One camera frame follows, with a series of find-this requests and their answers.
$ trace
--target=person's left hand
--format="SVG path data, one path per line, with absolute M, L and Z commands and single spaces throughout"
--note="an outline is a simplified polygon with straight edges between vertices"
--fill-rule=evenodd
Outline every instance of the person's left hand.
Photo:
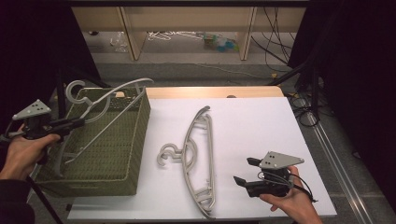
M 14 137 L 9 144 L 6 163 L 0 172 L 0 179 L 25 180 L 35 169 L 35 164 L 43 157 L 42 149 L 54 144 L 60 138 L 58 134 L 53 133 L 35 140 L 27 140 L 22 136 Z

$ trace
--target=silver triangular bracket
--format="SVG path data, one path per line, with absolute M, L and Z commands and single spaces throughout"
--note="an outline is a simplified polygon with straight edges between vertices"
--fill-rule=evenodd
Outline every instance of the silver triangular bracket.
M 30 104 L 21 112 L 18 114 L 14 115 L 12 117 L 13 120 L 18 120 L 18 119 L 28 119 L 31 117 L 35 117 L 38 115 L 43 115 L 43 114 L 48 114 L 50 112 L 50 108 L 47 107 L 43 102 L 40 100 L 36 100 L 34 103 Z
M 304 159 L 302 158 L 269 151 L 264 159 L 262 159 L 262 161 L 260 162 L 259 167 L 262 169 L 277 170 L 303 162 Z

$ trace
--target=person's right hand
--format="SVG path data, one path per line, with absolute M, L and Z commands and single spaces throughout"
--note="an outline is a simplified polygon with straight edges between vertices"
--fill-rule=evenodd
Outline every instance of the person's right hand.
M 297 167 L 290 166 L 288 169 L 293 175 L 299 176 Z M 303 184 L 299 178 L 294 177 L 293 182 L 295 185 L 303 188 Z M 285 197 L 261 194 L 260 199 L 272 205 L 271 211 L 274 212 L 277 208 L 280 208 L 299 224 L 322 223 L 308 196 L 298 189 L 291 189 Z

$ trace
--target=woven basket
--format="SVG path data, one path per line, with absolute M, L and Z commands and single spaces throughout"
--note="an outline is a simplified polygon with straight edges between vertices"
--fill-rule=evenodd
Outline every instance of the woven basket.
M 111 89 L 82 89 L 78 99 L 87 96 L 99 99 Z M 110 108 L 97 121 L 75 129 L 64 152 L 77 152 L 85 147 L 107 124 L 137 96 L 135 89 L 123 89 L 124 97 L 111 100 Z M 96 117 L 106 100 L 96 106 L 85 119 Z M 77 118 L 87 105 L 72 105 L 68 118 Z M 55 197 L 121 196 L 136 194 L 140 162 L 149 122 L 149 99 L 145 94 L 125 111 L 76 160 L 61 165 L 63 177 L 54 173 L 54 163 L 60 147 L 49 152 L 48 163 L 41 167 L 35 182 Z

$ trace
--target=floor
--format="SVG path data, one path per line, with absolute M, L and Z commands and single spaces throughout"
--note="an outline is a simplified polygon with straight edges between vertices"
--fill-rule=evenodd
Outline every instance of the floor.
M 212 33 L 233 39 L 233 33 Z M 205 46 L 204 42 L 195 38 L 200 34 L 188 34 L 192 37 L 178 34 L 164 37 L 167 40 L 153 37 L 146 40 L 143 52 L 138 61 L 131 61 L 127 52 L 116 52 L 117 46 L 111 46 L 117 33 L 88 35 L 84 33 L 92 57 L 97 65 L 104 82 L 118 85 L 138 77 L 150 77 L 155 80 L 152 86 L 251 86 L 266 85 L 274 77 L 282 76 L 290 69 L 276 57 L 287 60 L 287 56 L 277 44 L 270 43 L 268 49 L 276 57 L 265 54 L 258 44 L 251 42 L 246 61 L 239 60 L 236 50 L 227 49 L 219 52 Z M 270 33 L 254 34 L 254 39 L 264 48 L 268 41 L 265 37 Z M 295 34 L 280 34 L 282 44 L 292 47 Z M 294 93 L 293 88 L 297 77 L 282 83 L 280 88 L 285 93 Z M 298 109 L 306 101 L 302 98 L 290 97 L 290 106 Z M 352 155 L 353 146 L 348 141 L 337 117 L 327 106 L 323 95 L 319 101 L 320 122 L 315 127 L 305 127 L 312 122 L 312 117 L 305 114 L 301 118 L 300 127 L 305 142 L 314 158 L 319 173 L 333 201 L 338 215 L 324 217 L 324 223 L 396 223 L 396 216 L 380 189 L 368 173 L 364 164 Z M 356 192 L 350 196 L 348 189 Z M 359 215 L 359 209 L 354 205 L 357 200 L 362 201 L 367 215 Z M 49 197 L 49 201 L 61 219 L 67 221 L 66 206 L 73 199 L 56 199 Z M 36 212 L 36 223 L 52 223 L 52 219 L 42 203 L 33 194 L 30 200 Z M 291 223 L 289 218 L 263 220 L 261 223 Z

